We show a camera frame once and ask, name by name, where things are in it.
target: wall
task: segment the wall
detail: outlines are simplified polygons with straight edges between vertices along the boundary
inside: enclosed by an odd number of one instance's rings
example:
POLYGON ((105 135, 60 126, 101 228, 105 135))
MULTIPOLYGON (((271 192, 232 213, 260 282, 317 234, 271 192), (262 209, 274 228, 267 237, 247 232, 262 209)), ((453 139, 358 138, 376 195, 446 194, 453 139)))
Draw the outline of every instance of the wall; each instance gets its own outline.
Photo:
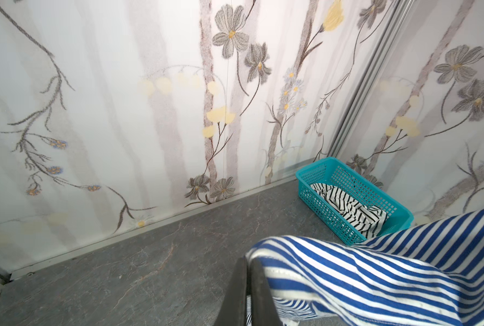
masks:
POLYGON ((484 1, 411 12, 338 157, 425 223, 484 208, 484 1))
POLYGON ((0 0, 0 265, 321 157, 395 7, 374 4, 0 0))

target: plastic basket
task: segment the plastic basket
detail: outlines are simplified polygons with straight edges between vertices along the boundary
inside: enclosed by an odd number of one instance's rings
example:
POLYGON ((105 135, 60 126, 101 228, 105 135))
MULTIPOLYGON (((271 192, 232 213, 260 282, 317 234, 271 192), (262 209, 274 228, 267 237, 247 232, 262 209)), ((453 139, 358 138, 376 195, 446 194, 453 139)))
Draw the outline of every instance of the plastic basket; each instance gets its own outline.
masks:
POLYGON ((313 183, 337 186, 367 207, 376 205, 387 212, 387 220, 378 236, 405 230, 414 217, 411 212, 388 194, 335 158, 312 163, 296 173, 298 196, 331 228, 342 241, 350 246, 366 238, 346 221, 336 209, 311 189, 313 183))

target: gray stone floor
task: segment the gray stone floor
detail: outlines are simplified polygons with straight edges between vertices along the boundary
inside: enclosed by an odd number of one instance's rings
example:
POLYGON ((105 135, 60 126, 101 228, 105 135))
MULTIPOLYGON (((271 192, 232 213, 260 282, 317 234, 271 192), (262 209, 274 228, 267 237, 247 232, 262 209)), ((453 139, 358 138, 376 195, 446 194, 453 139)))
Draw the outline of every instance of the gray stone floor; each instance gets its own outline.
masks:
POLYGON ((286 234, 340 243, 291 181, 11 282, 0 326, 212 325, 236 259, 286 234))

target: tree trunk pattern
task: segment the tree trunk pattern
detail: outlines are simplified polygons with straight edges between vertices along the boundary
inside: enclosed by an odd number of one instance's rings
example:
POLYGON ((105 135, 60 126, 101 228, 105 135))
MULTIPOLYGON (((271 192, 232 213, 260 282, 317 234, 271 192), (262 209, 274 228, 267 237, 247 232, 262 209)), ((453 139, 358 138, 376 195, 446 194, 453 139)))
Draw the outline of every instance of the tree trunk pattern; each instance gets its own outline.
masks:
MULTIPOLYGON (((125 4, 144 70, 157 71, 167 67, 166 45, 161 34, 156 6, 154 7, 150 0, 129 1, 125 4)), ((179 207, 186 201, 182 189, 188 184, 188 173, 183 160, 182 138, 175 128, 178 125, 178 116, 173 99, 171 96, 154 92, 148 99, 148 104, 154 113, 153 123, 159 135, 157 140, 164 153, 166 174, 172 181, 169 190, 172 205, 179 207)))
MULTIPOLYGON (((479 183, 483 183, 484 169, 479 167, 474 170, 474 172, 476 173, 479 183)), ((447 208, 454 204, 454 202, 457 201, 462 195, 473 190, 474 186, 475 182, 472 177, 468 176, 465 179, 462 179, 460 182, 454 185, 454 187, 445 192, 445 194, 434 203, 433 208, 425 216, 427 216, 431 222, 442 219, 447 208)))
MULTIPOLYGON (((300 36, 300 45, 298 47, 298 53, 296 55, 295 64, 293 66, 293 73, 298 76, 298 70, 300 68, 300 62, 302 61, 302 56, 304 54, 304 49, 309 42, 308 36, 311 33, 312 29, 312 22, 315 18, 316 8, 318 6, 318 0, 310 0, 309 1, 309 8, 306 13, 306 18, 304 21, 304 27, 302 29, 302 35, 300 36)), ((278 120, 282 120, 284 118, 284 110, 283 108, 285 105, 284 100, 280 100, 280 104, 278 106, 278 120)), ((273 163, 274 163, 274 153, 277 149, 277 140, 278 135, 280 134, 280 126, 274 124, 273 134, 271 135, 271 141, 269 143, 269 150, 268 150, 268 166, 267 168, 271 168, 271 171, 265 176, 265 184, 268 185, 271 183, 271 178, 273 177, 273 163)))
MULTIPOLYGON (((211 54, 211 42, 213 35, 211 33, 211 0, 200 0, 200 56, 202 57, 202 66, 204 67, 204 83, 207 85, 213 82, 213 55, 211 54)), ((213 94, 204 92, 204 127, 209 127, 213 123, 206 117, 206 113, 213 109, 213 94)), ((204 138, 204 149, 206 152, 206 164, 213 156, 213 143, 211 138, 204 138)), ((210 175, 210 185, 216 183, 216 166, 215 161, 210 160, 207 170, 210 175)))
POLYGON ((121 147, 126 153, 126 157, 130 159, 133 168, 133 175, 135 176, 135 183, 139 188, 142 207, 152 206, 150 203, 149 192, 147 190, 146 183, 142 174, 141 158, 135 153, 133 146, 126 137, 124 130, 120 125, 120 119, 117 114, 117 108, 113 101, 112 90, 109 88, 106 82, 105 69, 102 66, 98 57, 98 43, 97 36, 95 35, 95 24, 92 20, 89 4, 86 0, 79 0, 75 2, 79 13, 82 16, 82 23, 84 24, 84 43, 88 49, 88 60, 91 62, 90 68, 92 74, 96 79, 96 88, 101 95, 103 102, 105 103, 106 110, 108 112, 108 121, 115 130, 115 136, 121 144, 121 147))
MULTIPOLYGON (((450 41, 452 41, 452 38, 456 35, 456 32, 461 27, 461 24, 465 20, 465 17, 469 13, 473 3, 474 3, 474 0, 463 0, 463 3, 461 4, 458 12, 456 13, 456 16, 452 20, 452 23, 450 23, 449 28, 441 38, 440 42, 438 43, 438 46, 435 48, 434 52, 430 55, 429 61, 423 67, 423 69, 421 69, 420 74, 418 76, 418 80, 414 84, 414 87, 409 97, 420 94, 421 89, 425 85, 425 82, 427 82, 428 80, 429 73, 433 71, 434 67, 436 66, 436 64, 438 63, 438 60, 441 57, 441 54, 447 48, 450 41)), ((392 119, 390 126, 394 127, 396 125, 395 124, 396 117, 403 116, 404 114, 406 114, 409 107, 410 107, 409 99, 407 99, 407 101, 403 103, 402 107, 398 110, 397 114, 392 119)), ((381 140, 376 145, 373 153, 381 152, 388 140, 389 140, 389 136, 386 136, 384 134, 381 140)), ((371 157, 371 161, 369 163, 369 166, 367 166, 365 175, 371 174, 371 172, 374 170, 376 163, 378 161, 378 156, 379 154, 375 154, 371 157)))
MULTIPOLYGON (((479 76, 484 75, 484 59, 472 64, 471 67, 475 68, 475 70, 477 71, 477 75, 479 76)), ((456 89, 460 89, 462 87, 464 87, 464 84, 456 84, 453 88, 452 93, 456 93, 457 92, 456 89)), ((424 141, 427 139, 427 138, 424 138, 423 135, 431 134, 433 131, 435 131, 435 127, 442 123, 442 120, 439 114, 440 109, 441 109, 441 102, 438 102, 432 109, 428 111, 425 117, 419 122, 422 136, 417 138, 409 138, 409 140, 407 141, 407 144, 405 145, 405 146, 408 146, 408 148, 406 150, 394 153, 394 156, 387 164, 387 167, 383 175, 378 176, 379 179, 381 179, 381 181, 383 182, 383 188, 382 188, 383 191, 387 191, 387 189, 389 189, 389 186, 394 182, 396 175, 400 172, 402 166, 408 160, 410 160, 411 157, 423 145, 424 141)))

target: blue and white striped fabric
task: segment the blue and white striped fabric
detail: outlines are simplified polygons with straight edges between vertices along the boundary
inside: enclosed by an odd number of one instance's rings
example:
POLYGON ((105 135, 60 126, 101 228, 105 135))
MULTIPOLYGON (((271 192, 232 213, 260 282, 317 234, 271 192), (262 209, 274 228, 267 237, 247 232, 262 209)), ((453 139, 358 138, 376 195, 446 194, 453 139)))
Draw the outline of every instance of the blue and white striped fabric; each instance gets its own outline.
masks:
POLYGON ((350 325, 484 325, 484 210, 351 247, 271 237, 247 258, 260 259, 292 324, 338 315, 350 325))

